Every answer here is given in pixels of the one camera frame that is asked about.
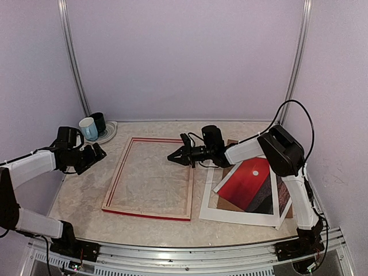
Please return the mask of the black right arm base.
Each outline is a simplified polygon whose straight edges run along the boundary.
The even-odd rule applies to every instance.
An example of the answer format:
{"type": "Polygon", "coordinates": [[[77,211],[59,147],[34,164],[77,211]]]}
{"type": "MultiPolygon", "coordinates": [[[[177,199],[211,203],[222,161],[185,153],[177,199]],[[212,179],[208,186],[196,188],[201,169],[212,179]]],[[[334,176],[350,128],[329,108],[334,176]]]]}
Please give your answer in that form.
{"type": "Polygon", "coordinates": [[[290,260],[323,251],[325,249],[321,239],[323,223],[319,221],[310,230],[297,228],[297,238],[275,244],[278,261],[290,260]]]}

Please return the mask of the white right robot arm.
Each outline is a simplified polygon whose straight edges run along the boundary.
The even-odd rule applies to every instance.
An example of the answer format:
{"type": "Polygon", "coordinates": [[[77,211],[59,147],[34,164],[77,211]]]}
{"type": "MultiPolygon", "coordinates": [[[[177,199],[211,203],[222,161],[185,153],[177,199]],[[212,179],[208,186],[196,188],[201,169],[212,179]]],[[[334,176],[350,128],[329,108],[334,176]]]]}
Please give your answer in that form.
{"type": "Polygon", "coordinates": [[[231,165],[265,156],[272,171],[285,183],[296,213],[298,239],[294,250],[306,255],[320,242],[323,222],[314,206],[313,190],[306,175],[306,153],[302,145],[280,124],[272,121],[257,135],[225,145],[220,129],[215,125],[202,128],[202,146],[195,146],[186,133],[180,135],[183,146],[167,159],[183,166],[211,160],[215,166],[231,165]]]}

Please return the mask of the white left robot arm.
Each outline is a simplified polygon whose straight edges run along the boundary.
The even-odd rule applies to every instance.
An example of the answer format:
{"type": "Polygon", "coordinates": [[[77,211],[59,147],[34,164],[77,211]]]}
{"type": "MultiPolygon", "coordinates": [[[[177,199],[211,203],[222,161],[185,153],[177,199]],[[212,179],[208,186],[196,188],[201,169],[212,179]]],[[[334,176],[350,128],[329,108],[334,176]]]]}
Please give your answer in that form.
{"type": "Polygon", "coordinates": [[[1,228],[6,231],[46,236],[67,255],[76,255],[81,247],[70,223],[24,209],[16,200],[15,189],[45,173],[69,167],[81,175],[106,157],[98,143],[84,144],[82,132],[61,126],[49,147],[1,163],[1,228]]]}

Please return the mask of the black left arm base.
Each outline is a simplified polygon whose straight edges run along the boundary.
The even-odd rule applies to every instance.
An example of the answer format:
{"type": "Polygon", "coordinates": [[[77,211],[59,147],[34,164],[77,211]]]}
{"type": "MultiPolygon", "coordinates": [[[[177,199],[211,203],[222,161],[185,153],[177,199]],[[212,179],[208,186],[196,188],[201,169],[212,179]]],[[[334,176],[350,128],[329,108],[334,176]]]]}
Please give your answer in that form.
{"type": "Polygon", "coordinates": [[[62,245],[53,242],[50,245],[50,251],[81,261],[96,262],[101,245],[84,240],[77,240],[73,245],[62,245]]]}

